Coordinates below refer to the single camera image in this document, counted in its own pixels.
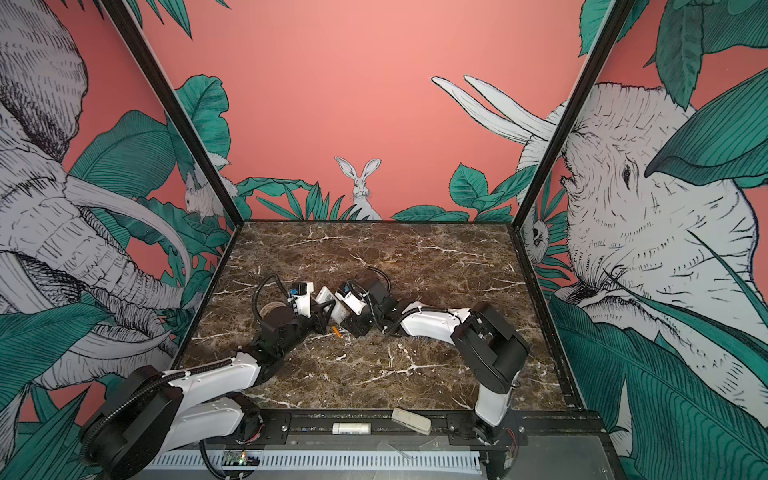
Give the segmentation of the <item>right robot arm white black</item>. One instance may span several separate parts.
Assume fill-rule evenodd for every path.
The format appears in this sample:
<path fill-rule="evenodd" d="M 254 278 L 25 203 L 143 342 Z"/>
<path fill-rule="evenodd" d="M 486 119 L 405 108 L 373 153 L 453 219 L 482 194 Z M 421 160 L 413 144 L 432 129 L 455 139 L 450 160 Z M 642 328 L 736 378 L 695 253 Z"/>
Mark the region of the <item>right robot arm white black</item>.
<path fill-rule="evenodd" d="M 491 304 L 451 309 L 398 299 L 388 278 L 347 280 L 333 293 L 331 318 L 354 337 L 375 328 L 386 336 L 424 337 L 454 346 L 479 383 L 472 430 L 492 445 L 504 434 L 514 383 L 530 345 Z"/>

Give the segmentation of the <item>white remote control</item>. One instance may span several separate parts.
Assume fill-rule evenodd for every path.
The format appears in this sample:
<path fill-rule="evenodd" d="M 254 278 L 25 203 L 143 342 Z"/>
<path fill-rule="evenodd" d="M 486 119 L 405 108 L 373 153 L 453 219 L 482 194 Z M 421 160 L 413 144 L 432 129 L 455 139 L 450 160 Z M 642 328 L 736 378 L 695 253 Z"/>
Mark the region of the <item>white remote control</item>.
<path fill-rule="evenodd" d="M 315 301 L 320 305 L 323 316 L 329 321 L 341 324 L 350 314 L 345 303 L 328 287 L 322 287 Z"/>

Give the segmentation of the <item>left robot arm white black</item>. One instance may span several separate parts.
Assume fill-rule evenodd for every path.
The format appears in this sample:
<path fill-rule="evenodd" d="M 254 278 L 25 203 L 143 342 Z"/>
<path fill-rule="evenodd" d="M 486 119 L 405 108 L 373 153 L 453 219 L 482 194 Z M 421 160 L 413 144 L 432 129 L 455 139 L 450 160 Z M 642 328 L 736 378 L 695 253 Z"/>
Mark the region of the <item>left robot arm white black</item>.
<path fill-rule="evenodd" d="M 260 329 L 250 344 L 197 367 L 135 370 L 83 427 L 80 463 L 100 468 L 107 479 L 128 479 L 158 455 L 191 443 L 205 451 L 212 438 L 240 445 L 258 440 L 264 419 L 244 390 L 270 380 L 307 336 L 324 332 L 337 304 L 328 288 L 285 286 L 275 274 L 265 280 L 285 300 L 255 307 Z"/>

